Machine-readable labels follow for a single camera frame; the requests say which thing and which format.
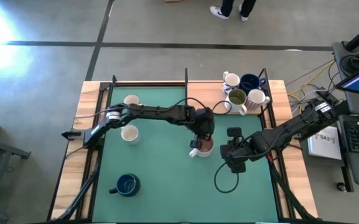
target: green tabletop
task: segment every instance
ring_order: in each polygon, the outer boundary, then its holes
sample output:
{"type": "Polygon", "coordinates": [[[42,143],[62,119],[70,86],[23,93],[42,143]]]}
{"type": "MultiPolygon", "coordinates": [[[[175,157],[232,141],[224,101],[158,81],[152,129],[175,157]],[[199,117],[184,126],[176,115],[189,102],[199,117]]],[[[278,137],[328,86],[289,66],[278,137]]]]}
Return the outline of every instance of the green tabletop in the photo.
{"type": "MultiPolygon", "coordinates": [[[[169,107],[184,98],[185,89],[114,87],[111,103],[123,102],[129,94],[139,96],[145,105],[169,107]]],[[[146,119],[131,124],[139,130],[138,145],[122,140],[120,129],[106,133],[93,222],[277,222],[266,159],[248,161],[238,188],[230,194],[220,193],[213,184],[215,171],[224,162],[219,147],[228,140],[226,129],[241,127],[243,135],[252,134],[261,130],[257,116],[215,116],[215,146],[206,158],[189,157],[193,134],[183,126],[146,119]],[[139,193],[130,198],[109,194],[125,173],[139,177],[139,193]]],[[[217,182],[229,190],[236,175],[225,166],[217,182]]]]}

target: person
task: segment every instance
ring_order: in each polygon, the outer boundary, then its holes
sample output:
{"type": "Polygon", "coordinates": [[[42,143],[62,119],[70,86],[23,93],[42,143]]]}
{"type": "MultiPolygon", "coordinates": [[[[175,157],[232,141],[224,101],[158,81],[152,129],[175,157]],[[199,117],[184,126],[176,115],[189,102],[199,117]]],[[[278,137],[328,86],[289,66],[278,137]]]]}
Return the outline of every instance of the person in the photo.
{"type": "MultiPolygon", "coordinates": [[[[222,7],[211,6],[210,12],[221,19],[229,19],[230,12],[233,8],[233,1],[235,0],[222,0],[222,7]]],[[[239,5],[241,21],[246,22],[250,12],[253,10],[256,0],[244,0],[239,5]]]]}

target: green mug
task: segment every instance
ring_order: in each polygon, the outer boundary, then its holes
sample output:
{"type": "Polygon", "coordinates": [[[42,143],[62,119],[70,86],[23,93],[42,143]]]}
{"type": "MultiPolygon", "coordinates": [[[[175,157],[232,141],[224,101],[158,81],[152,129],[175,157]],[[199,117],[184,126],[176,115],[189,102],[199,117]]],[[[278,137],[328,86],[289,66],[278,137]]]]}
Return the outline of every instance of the green mug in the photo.
{"type": "Polygon", "coordinates": [[[239,112],[241,115],[246,115],[246,100],[247,94],[243,90],[232,90],[226,97],[225,108],[230,110],[230,112],[239,112]]]}

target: wooden table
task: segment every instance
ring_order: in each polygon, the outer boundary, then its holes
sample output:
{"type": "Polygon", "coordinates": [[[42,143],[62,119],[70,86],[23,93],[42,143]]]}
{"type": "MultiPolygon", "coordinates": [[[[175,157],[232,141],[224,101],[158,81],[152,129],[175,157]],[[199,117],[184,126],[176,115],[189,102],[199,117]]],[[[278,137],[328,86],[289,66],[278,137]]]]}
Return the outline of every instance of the wooden table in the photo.
{"type": "MultiPolygon", "coordinates": [[[[159,82],[170,82],[170,83],[184,83],[184,81],[159,81],[159,82]]],[[[117,83],[139,83],[139,82],[117,82],[117,83]]],[[[188,83],[188,97],[194,97],[202,102],[208,101],[211,98],[208,95],[203,94],[203,91],[198,93],[197,89],[208,89],[209,86],[217,85],[220,81],[189,81],[188,83]]],[[[95,113],[96,102],[99,95],[101,82],[84,82],[81,91],[80,101],[77,108],[77,116],[85,116],[95,113]]],[[[290,104],[287,98],[286,87],[282,80],[270,80],[269,81],[272,99],[273,99],[273,112],[276,119],[276,124],[280,125],[287,120],[292,118],[290,104]]],[[[101,99],[102,105],[105,105],[108,99],[108,94],[103,94],[101,99]]],[[[269,122],[269,112],[266,110],[265,122],[267,128],[271,127],[269,122]]],[[[89,129],[92,128],[93,118],[75,119],[73,129],[89,129]]],[[[291,144],[299,146],[298,141],[293,141],[291,144]]],[[[74,151],[75,149],[82,146],[82,140],[72,140],[68,144],[67,153],[74,151]]],[[[84,174],[84,166],[86,161],[87,150],[83,149],[75,154],[72,154],[67,160],[65,160],[62,168],[60,180],[57,184],[57,190],[55,197],[52,200],[51,210],[49,218],[59,217],[65,209],[72,203],[73,199],[80,190],[82,184],[82,178],[84,174]]],[[[92,162],[96,161],[97,151],[92,152],[92,162]]],[[[310,189],[309,179],[307,176],[304,159],[302,152],[294,147],[288,147],[283,151],[283,159],[285,163],[285,169],[287,173],[287,179],[289,186],[295,196],[298,198],[300,203],[306,208],[306,210],[313,216],[317,216],[314,198],[310,189]]],[[[278,162],[275,161],[276,167],[279,169],[278,162]]],[[[92,189],[87,192],[84,200],[82,217],[88,216],[88,208],[90,206],[90,195],[92,189]]],[[[287,209],[286,198],[279,189],[281,207],[283,217],[289,217],[289,211],[287,209]]]]}

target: cup handle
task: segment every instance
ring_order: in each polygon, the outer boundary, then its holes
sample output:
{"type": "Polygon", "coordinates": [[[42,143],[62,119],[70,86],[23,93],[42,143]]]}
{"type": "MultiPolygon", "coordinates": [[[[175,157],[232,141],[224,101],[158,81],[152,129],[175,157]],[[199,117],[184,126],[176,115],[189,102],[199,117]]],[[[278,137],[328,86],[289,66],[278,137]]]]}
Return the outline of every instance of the cup handle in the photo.
{"type": "Polygon", "coordinates": [[[267,97],[265,98],[265,100],[264,100],[263,104],[265,104],[265,103],[269,103],[270,101],[271,101],[271,99],[267,96],[267,97]]]}
{"type": "Polygon", "coordinates": [[[118,192],[117,187],[109,190],[109,193],[111,193],[111,194],[115,194],[117,192],[118,192]]]}
{"type": "Polygon", "coordinates": [[[241,115],[246,115],[246,113],[247,113],[247,107],[245,106],[245,105],[241,105],[241,109],[242,110],[240,110],[239,111],[239,113],[241,114],[241,115]]]}
{"type": "Polygon", "coordinates": [[[266,78],[260,78],[259,82],[260,82],[260,86],[264,85],[266,83],[266,78]]]}
{"type": "Polygon", "coordinates": [[[197,149],[195,148],[195,149],[193,149],[190,153],[189,153],[189,156],[191,157],[191,158],[193,158],[193,157],[195,157],[196,155],[197,155],[197,149]]]}
{"type": "Polygon", "coordinates": [[[229,74],[228,71],[224,71],[224,72],[223,72],[223,78],[225,79],[225,77],[226,77],[228,74],[229,74]]]}

